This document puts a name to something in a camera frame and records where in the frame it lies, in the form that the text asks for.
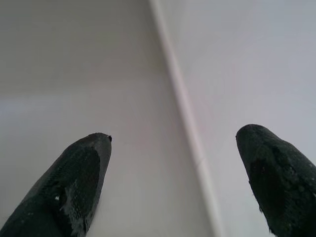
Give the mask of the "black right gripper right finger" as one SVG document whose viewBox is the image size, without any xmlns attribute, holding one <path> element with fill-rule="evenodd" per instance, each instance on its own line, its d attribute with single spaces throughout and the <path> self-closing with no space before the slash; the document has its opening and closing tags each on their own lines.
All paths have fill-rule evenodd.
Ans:
<svg viewBox="0 0 316 237">
<path fill-rule="evenodd" d="M 262 125 L 243 126 L 236 142 L 269 231 L 277 237 L 314 237 L 316 166 Z"/>
</svg>

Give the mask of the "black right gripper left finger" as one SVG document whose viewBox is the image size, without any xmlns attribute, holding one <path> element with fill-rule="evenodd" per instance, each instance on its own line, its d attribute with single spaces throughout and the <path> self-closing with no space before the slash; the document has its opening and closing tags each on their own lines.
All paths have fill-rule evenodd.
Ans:
<svg viewBox="0 0 316 237">
<path fill-rule="evenodd" d="M 2 237 L 84 237 L 96 212 L 112 137 L 92 133 L 68 146 L 34 183 L 0 230 Z"/>
</svg>

